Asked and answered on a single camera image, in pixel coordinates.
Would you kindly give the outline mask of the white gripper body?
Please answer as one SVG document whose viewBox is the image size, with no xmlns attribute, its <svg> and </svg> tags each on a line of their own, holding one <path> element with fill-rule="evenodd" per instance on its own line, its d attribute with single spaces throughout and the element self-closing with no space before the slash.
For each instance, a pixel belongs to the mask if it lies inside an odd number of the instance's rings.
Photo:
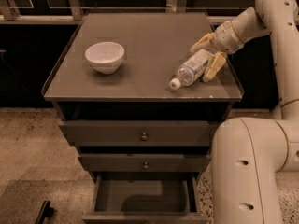
<svg viewBox="0 0 299 224">
<path fill-rule="evenodd" d="M 216 50 L 227 54 L 234 54 L 244 47 L 244 43 L 238 38 L 230 21 L 224 22 L 214 31 L 213 44 Z"/>
</svg>

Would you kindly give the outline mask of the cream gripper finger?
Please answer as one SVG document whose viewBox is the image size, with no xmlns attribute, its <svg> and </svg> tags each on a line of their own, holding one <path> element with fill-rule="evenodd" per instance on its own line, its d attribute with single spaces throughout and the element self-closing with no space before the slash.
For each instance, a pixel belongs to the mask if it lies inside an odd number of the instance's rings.
<svg viewBox="0 0 299 224">
<path fill-rule="evenodd" d="M 226 59 L 227 54 L 225 52 L 217 51 L 215 54 L 213 54 L 209 59 L 209 63 L 203 75 L 203 81 L 211 81 L 226 64 Z"/>
<path fill-rule="evenodd" d="M 215 52 L 215 46 L 212 43 L 214 35 L 212 33 L 208 33 L 204 35 L 200 40 L 198 40 L 195 44 L 193 44 L 190 48 L 191 53 L 195 53 L 201 49 L 205 49 L 211 52 Z"/>
</svg>

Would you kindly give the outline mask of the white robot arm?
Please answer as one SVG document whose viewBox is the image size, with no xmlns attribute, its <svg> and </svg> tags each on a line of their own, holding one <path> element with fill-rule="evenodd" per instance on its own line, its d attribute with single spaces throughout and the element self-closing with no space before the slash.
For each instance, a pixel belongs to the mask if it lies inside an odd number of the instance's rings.
<svg viewBox="0 0 299 224">
<path fill-rule="evenodd" d="M 214 134 L 211 153 L 214 224 L 283 224 L 275 173 L 298 170 L 299 32 L 296 0 L 255 0 L 205 35 L 191 52 L 233 54 L 270 35 L 278 86 L 275 119 L 235 118 Z"/>
</svg>

